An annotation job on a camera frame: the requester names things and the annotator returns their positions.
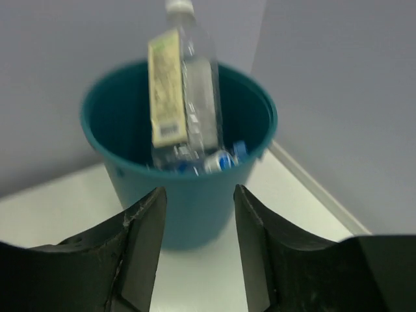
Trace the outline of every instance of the white bottle cap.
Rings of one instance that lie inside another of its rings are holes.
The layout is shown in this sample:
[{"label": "white bottle cap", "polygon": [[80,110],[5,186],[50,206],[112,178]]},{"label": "white bottle cap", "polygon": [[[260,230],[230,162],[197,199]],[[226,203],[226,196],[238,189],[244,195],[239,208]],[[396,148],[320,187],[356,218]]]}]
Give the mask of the white bottle cap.
[{"label": "white bottle cap", "polygon": [[167,13],[184,12],[194,14],[194,5],[191,0],[166,0]]}]

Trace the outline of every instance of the wall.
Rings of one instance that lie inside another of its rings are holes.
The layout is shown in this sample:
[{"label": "wall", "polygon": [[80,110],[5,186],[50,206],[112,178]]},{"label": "wall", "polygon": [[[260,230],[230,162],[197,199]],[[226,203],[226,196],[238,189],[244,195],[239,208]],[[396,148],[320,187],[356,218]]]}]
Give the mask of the wall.
[{"label": "wall", "polygon": [[278,142],[375,233],[416,232],[416,2],[269,0]]},{"label": "wall", "polygon": [[[249,72],[266,0],[194,0],[220,60]],[[97,161],[78,121],[86,89],[146,54],[163,0],[0,3],[0,197]]]}]

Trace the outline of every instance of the teal bin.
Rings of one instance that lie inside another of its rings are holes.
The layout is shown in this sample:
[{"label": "teal bin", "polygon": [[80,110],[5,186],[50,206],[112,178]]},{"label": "teal bin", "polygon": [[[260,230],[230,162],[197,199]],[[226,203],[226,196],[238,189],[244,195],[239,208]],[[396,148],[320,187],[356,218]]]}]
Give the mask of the teal bin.
[{"label": "teal bin", "polygon": [[184,250],[215,239],[233,211],[236,184],[244,184],[278,124],[275,105],[252,79],[220,65],[224,142],[245,141],[249,157],[240,166],[195,176],[149,169],[151,124],[147,62],[118,69],[98,81],[81,109],[81,125],[124,209],[155,187],[168,196],[163,248]]}]

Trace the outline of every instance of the baseboard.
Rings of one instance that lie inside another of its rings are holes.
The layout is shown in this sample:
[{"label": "baseboard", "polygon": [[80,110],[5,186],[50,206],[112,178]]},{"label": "baseboard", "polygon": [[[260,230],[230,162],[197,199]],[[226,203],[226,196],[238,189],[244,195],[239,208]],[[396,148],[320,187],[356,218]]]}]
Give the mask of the baseboard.
[{"label": "baseboard", "polygon": [[269,150],[353,235],[371,234],[356,217],[318,181],[311,177],[277,142],[273,141]]}]

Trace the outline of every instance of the yellow label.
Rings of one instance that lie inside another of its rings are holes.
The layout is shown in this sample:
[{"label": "yellow label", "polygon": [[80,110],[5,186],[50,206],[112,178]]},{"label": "yellow label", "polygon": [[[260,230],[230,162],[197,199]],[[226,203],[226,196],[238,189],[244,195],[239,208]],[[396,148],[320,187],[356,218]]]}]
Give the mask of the yellow label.
[{"label": "yellow label", "polygon": [[149,42],[149,95],[153,145],[186,142],[179,33],[168,31]]}]

